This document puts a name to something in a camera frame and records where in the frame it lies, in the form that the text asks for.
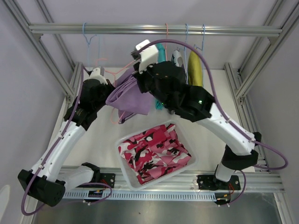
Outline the pink wire hanger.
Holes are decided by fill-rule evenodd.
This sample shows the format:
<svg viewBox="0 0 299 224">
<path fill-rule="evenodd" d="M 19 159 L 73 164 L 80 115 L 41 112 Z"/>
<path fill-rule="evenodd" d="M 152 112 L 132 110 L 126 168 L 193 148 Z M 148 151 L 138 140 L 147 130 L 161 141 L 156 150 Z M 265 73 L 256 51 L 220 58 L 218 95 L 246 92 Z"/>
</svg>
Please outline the pink wire hanger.
<svg viewBox="0 0 299 224">
<path fill-rule="evenodd" d="M 95 64 L 99 65 L 99 61 L 107 61 L 107 58 L 98 58 L 95 60 Z M 116 86 L 116 75 L 119 74 L 121 71 L 125 70 L 126 68 L 128 68 L 130 65 L 132 65 L 135 62 L 135 60 L 131 61 L 130 63 L 128 63 L 127 65 L 125 65 L 124 67 L 122 67 L 118 72 L 112 72 L 109 70 L 104 69 L 104 72 L 113 75 L 114 77 L 114 87 Z M 117 121 L 113 121 L 113 112 L 114 112 L 115 108 L 112 109 L 111 114 L 110 114 L 110 122 L 114 125 L 119 124 L 119 121 L 121 120 L 123 114 L 121 115 L 121 117 L 117 120 Z"/>
</svg>

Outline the lilac purple trousers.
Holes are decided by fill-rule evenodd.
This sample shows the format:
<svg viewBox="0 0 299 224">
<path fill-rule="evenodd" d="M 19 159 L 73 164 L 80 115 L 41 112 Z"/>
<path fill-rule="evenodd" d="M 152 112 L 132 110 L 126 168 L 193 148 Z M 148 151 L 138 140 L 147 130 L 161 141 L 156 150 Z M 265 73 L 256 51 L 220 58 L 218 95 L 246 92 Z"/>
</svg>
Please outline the lilac purple trousers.
<svg viewBox="0 0 299 224">
<path fill-rule="evenodd" d="M 136 114 L 148 115 L 154 103 L 154 97 L 149 92 L 140 92 L 134 71 L 134 68 L 127 69 L 116 80 L 115 89 L 106 99 L 106 105 L 118 110 L 119 124 Z"/>
</svg>

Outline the light blue wire hanger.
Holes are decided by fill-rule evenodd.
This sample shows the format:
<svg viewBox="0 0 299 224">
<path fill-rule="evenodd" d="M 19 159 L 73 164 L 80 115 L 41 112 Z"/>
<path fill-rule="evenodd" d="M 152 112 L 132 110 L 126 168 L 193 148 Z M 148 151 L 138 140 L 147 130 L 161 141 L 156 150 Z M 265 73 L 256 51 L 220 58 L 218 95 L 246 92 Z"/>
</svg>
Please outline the light blue wire hanger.
<svg viewBox="0 0 299 224">
<path fill-rule="evenodd" d="M 93 35 L 87 35 L 86 32 L 85 32 L 85 27 L 87 25 L 87 22 L 84 22 L 82 24 L 82 35 L 85 39 L 85 43 L 86 43 L 86 62 L 87 62 L 87 66 L 88 67 L 92 67 L 94 65 L 98 65 L 98 59 L 100 58 L 101 56 L 101 36 L 100 35 L 97 35 L 97 34 L 93 34 Z M 97 43 L 97 57 L 95 59 L 95 61 L 93 62 L 92 59 L 91 59 L 91 45 L 92 45 L 92 41 L 93 39 L 97 37 L 98 38 L 98 43 Z"/>
</svg>

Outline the pink camouflage trousers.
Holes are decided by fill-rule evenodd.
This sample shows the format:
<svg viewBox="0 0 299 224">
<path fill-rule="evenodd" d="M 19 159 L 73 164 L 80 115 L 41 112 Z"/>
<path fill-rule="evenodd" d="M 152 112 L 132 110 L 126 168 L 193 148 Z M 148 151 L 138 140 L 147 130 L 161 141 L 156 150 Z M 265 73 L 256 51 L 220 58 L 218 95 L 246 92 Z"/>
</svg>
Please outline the pink camouflage trousers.
<svg viewBox="0 0 299 224">
<path fill-rule="evenodd" d="M 178 140 L 175 124 L 159 125 L 125 139 L 118 151 L 139 184 L 155 181 L 185 167 L 192 155 Z"/>
</svg>

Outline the white plastic basket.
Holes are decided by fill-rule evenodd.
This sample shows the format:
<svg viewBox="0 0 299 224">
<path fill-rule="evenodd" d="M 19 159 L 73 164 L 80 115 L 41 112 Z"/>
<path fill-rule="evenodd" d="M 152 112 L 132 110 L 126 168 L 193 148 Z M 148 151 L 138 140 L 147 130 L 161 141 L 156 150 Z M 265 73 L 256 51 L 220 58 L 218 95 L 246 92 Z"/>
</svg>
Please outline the white plastic basket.
<svg viewBox="0 0 299 224">
<path fill-rule="evenodd" d="M 176 125 L 176 132 L 177 132 L 177 135 L 178 135 L 178 140 L 185 146 L 185 148 L 189 151 L 189 153 L 192 155 L 192 158 L 190 159 L 190 161 L 188 162 L 188 164 L 177 170 L 177 171 L 174 171 L 168 175 L 165 175 L 161 178 L 158 178 L 157 180 L 155 181 L 150 181 L 146 184 L 139 184 L 134 172 L 131 170 L 131 168 L 128 166 L 128 164 L 126 163 L 126 161 L 121 158 L 120 154 L 119 154 L 119 151 L 118 151 L 118 146 L 120 143 L 122 143 L 125 139 L 127 138 L 130 138 L 136 134 L 139 134 L 139 133 L 142 133 L 144 132 L 145 130 L 148 130 L 148 129 L 151 129 L 153 127 L 156 127 L 156 126 L 159 126 L 159 125 L 168 125 L 168 124 L 175 124 Z M 183 171 L 186 171 L 187 169 L 193 167 L 197 162 L 198 162 L 198 156 L 197 156 L 197 153 L 195 152 L 195 146 L 194 144 L 192 143 L 190 137 L 187 135 L 186 131 L 183 129 L 183 127 L 176 121 L 174 120 L 169 120 L 169 121 L 166 121 L 164 123 L 161 123 L 161 124 L 158 124 L 158 125 L 151 125 L 149 127 L 146 127 L 146 128 L 142 128 L 141 130 L 139 131 L 135 131 L 131 134 L 128 134 L 126 136 L 123 136 L 121 137 L 115 144 L 116 146 L 116 154 L 117 154 L 117 158 L 118 158 L 118 161 L 119 161 L 119 164 L 120 164 L 120 167 L 121 167 L 121 170 L 122 170 L 122 173 L 124 175 L 124 178 L 129 186 L 129 188 L 131 190 L 141 190 L 141 189 L 144 189 L 146 187 L 149 187 L 149 186 L 152 186 L 154 184 L 157 184 L 161 181 L 165 181 L 166 179 L 170 178 L 170 177 L 173 177 Z"/>
</svg>

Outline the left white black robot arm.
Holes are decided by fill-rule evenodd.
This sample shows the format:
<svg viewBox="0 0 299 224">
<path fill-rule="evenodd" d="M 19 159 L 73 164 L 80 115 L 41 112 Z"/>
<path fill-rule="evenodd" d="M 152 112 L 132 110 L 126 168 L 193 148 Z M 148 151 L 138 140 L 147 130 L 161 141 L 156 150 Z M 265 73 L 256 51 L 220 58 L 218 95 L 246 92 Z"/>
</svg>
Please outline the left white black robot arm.
<svg viewBox="0 0 299 224">
<path fill-rule="evenodd" d="M 78 140 L 96 120 L 98 111 L 106 104 L 113 90 L 107 79 L 100 81 L 89 78 L 81 84 L 78 96 L 67 110 L 54 142 L 30 170 L 19 172 L 18 180 L 25 196 L 54 207 L 65 192 L 83 185 L 99 185 L 100 168 L 91 163 L 82 163 L 75 171 L 65 175 L 60 175 L 59 171 Z"/>
</svg>

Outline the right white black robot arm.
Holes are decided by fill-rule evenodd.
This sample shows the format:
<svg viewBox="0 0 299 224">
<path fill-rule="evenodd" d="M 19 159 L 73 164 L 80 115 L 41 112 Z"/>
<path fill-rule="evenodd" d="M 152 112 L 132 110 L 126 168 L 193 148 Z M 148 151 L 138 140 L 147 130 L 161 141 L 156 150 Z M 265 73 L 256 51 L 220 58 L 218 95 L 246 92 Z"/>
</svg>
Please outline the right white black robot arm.
<svg viewBox="0 0 299 224">
<path fill-rule="evenodd" d="M 254 148 L 261 134 L 247 132 L 227 114 L 223 115 L 216 98 L 203 87 L 186 84 L 183 68 L 165 61 L 151 64 L 143 71 L 139 71 L 136 63 L 133 69 L 141 93 L 149 92 L 169 111 L 196 122 L 225 142 L 224 155 L 213 176 L 215 187 L 225 188 L 235 171 L 257 164 L 258 153 Z"/>
</svg>

